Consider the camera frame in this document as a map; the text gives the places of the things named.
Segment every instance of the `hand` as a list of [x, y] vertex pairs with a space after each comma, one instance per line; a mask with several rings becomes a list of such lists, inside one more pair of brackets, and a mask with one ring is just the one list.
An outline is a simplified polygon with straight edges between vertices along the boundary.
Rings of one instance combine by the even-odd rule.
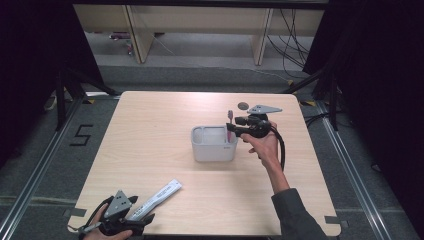
[[[102, 216], [102, 213], [107, 208], [108, 204], [104, 204], [99, 211], [97, 211], [96, 215], [93, 217], [93, 221], [91, 224], [96, 224], [100, 217]], [[131, 230], [122, 231], [114, 236], [106, 236], [104, 235], [99, 228], [93, 229], [91, 232], [89, 232], [87, 235], [85, 235], [84, 240], [125, 240], [129, 238], [132, 235]]]
[[[277, 124], [270, 121], [272, 127], [277, 129]], [[255, 138], [250, 134], [243, 133], [240, 138], [244, 142], [248, 142], [252, 145], [252, 149], [249, 153], [257, 153], [258, 158], [262, 160], [262, 165], [267, 169], [271, 170], [274, 167], [280, 168], [278, 160], [278, 139], [273, 132], [269, 132], [263, 138]]]
[[[277, 124], [271, 122], [271, 125], [277, 129]], [[268, 172], [271, 186], [274, 193], [278, 193], [290, 188], [286, 176], [281, 169], [280, 161], [278, 160], [278, 139], [273, 132], [269, 132], [263, 138], [255, 138], [249, 134], [241, 134], [240, 138], [244, 142], [248, 142], [253, 148], [249, 153], [257, 153], [262, 165]]]

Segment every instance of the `sleeve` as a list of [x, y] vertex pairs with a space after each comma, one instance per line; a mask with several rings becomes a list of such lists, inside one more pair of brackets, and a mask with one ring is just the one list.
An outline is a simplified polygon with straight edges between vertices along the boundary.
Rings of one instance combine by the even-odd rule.
[[306, 211], [295, 188], [279, 192], [271, 199], [280, 219], [283, 239], [328, 239], [315, 219]]

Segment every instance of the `metal rail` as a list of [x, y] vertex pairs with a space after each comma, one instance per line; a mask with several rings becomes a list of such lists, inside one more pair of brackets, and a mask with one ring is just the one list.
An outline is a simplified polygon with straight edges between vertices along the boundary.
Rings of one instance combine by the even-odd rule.
[[[318, 101], [317, 106], [320, 114], [327, 112], [325, 104], [322, 101]], [[356, 196], [358, 197], [359, 203], [361, 204], [362, 209], [364, 210], [364, 213], [368, 218], [368, 221], [371, 225], [372, 230], [374, 231], [376, 238], [382, 240], [392, 239], [381, 214], [379, 213], [376, 205], [374, 204], [374, 201], [369, 195], [368, 190], [362, 181], [362, 178], [356, 170], [355, 164], [350, 158], [350, 155], [347, 149], [345, 148], [339, 133], [333, 130], [333, 127], [331, 126], [331, 123], [327, 118], [324, 118], [323, 121], [327, 133], [330, 136], [330, 139], [337, 151], [337, 154], [339, 155], [339, 158], [346, 171], [346, 174], [352, 184]]]
[[79, 106], [81, 106], [82, 102], [83, 99], [81, 98], [74, 99], [74, 101], [71, 103], [68, 110], [68, 117], [64, 122], [63, 127], [54, 133], [48, 147], [44, 151], [40, 161], [32, 172], [25, 187], [19, 194], [18, 198], [10, 209], [7, 217], [3, 219], [0, 227], [1, 239], [8, 240], [12, 237], [14, 231], [16, 230], [16, 227], [18, 226], [20, 220], [22, 219], [22, 216], [25, 213], [25, 210], [28, 207], [29, 202], [31, 201], [34, 192], [37, 190], [41, 180], [43, 179], [43, 176], [46, 173], [54, 154], [59, 148], [59, 145], [62, 142], [62, 139], [69, 128], [73, 116], [75, 115]]

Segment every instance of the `wooden table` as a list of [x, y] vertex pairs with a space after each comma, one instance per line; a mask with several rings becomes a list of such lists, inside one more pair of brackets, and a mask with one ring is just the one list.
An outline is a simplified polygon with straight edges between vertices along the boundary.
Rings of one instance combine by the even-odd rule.
[[199, 125], [224, 125], [227, 111], [247, 116], [237, 105], [282, 108], [268, 114], [286, 145], [285, 173], [299, 190], [306, 209], [328, 236], [340, 225], [327, 224], [336, 216], [298, 102], [293, 95], [206, 92], [125, 92], [87, 177], [76, 208], [85, 217], [71, 217], [82, 226], [98, 204], [121, 189], [139, 196], [131, 208], [149, 199], [173, 178], [182, 188], [154, 209], [156, 217], [145, 234], [280, 235], [265, 168], [250, 144], [239, 141], [231, 162], [197, 162], [191, 130]]

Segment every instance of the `grey floor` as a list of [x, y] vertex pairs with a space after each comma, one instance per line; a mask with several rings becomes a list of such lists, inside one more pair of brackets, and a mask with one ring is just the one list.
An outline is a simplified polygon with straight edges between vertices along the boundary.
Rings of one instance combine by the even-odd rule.
[[[202, 34], [164, 34], [158, 35], [150, 50], [147, 62], [138, 64], [127, 52], [128, 41], [111, 40], [110, 33], [87, 33], [92, 51], [107, 85], [129, 90], [169, 90], [192, 91], [202, 89], [182, 86], [178, 79], [174, 84], [166, 84], [166, 76], [180, 76], [192, 85], [201, 85], [198, 76], [218, 79], [216, 84], [231, 82], [232, 85], [219, 86], [217, 91], [259, 91], [278, 92], [289, 86], [289, 81], [300, 81], [305, 77], [301, 68], [287, 59], [283, 59], [270, 44], [267, 44], [261, 66], [255, 66], [248, 36], [239, 35], [202, 35]], [[278, 42], [278, 37], [271, 37]], [[309, 48], [313, 38], [299, 39], [305, 48]], [[297, 58], [295, 50], [288, 50]], [[311, 86], [296, 93], [300, 101], [311, 100]], [[31, 197], [19, 224], [13, 229], [11, 239], [76, 239], [67, 231], [68, 218], [64, 212], [72, 209], [81, 191], [84, 180], [101, 143], [104, 132], [113, 114], [118, 100], [96, 100], [92, 104], [82, 104], [72, 119], [59, 149], [54, 153], [47, 171]], [[304, 116], [318, 114], [317, 107], [300, 106]], [[383, 222], [392, 239], [419, 239], [408, 218], [391, 192], [384, 177], [370, 166], [372, 157], [360, 136], [350, 124], [346, 114], [337, 117], [339, 134], [361, 176], [370, 198], [377, 206]], [[55, 134], [56, 112], [47, 111], [40, 116], [20, 147], [21, 155], [9, 159], [0, 170], [0, 217], [10, 211], [15, 199], [21, 193], [31, 173], [39, 162]], [[70, 147], [81, 139], [75, 138], [78, 127], [91, 124], [84, 129], [90, 141], [84, 147]], [[339, 239], [378, 239], [369, 219], [347, 177], [322, 120], [308, 128], [315, 147], [333, 204], [342, 225]]]

